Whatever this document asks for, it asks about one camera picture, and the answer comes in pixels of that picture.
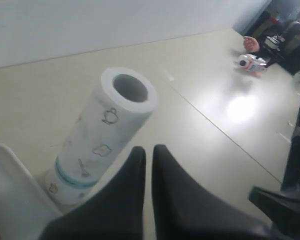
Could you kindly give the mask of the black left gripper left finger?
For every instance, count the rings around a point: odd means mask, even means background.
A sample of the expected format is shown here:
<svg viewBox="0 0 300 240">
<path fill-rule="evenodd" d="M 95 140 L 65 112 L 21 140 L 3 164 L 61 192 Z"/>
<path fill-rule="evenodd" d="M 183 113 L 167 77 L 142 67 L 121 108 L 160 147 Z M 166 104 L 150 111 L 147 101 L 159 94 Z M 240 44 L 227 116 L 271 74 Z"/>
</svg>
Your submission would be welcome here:
<svg viewBox="0 0 300 240">
<path fill-rule="evenodd" d="M 41 240 L 141 240 L 146 152 L 132 148 L 116 175 L 96 195 L 51 221 Z"/>
</svg>

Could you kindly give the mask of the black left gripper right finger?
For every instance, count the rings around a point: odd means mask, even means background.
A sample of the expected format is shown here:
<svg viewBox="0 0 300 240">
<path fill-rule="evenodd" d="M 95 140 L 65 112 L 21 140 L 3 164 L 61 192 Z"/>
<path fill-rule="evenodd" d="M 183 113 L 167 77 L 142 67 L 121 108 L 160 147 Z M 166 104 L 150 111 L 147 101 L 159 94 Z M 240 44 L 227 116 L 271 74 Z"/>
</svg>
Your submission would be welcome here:
<svg viewBox="0 0 300 240">
<path fill-rule="evenodd" d="M 158 240 L 274 240 L 259 219 L 200 186 L 168 148 L 153 148 L 152 204 Z"/>
</svg>

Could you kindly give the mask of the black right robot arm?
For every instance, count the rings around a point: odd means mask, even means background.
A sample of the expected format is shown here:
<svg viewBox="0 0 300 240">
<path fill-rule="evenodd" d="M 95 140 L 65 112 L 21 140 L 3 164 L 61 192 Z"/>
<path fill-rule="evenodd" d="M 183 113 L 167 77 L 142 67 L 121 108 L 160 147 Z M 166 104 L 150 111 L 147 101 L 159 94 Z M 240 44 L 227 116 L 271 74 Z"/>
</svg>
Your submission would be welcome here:
<svg viewBox="0 0 300 240">
<path fill-rule="evenodd" d="M 254 186 L 248 199 L 272 221 L 280 240 L 300 240 L 300 107 L 280 191 Z"/>
</svg>

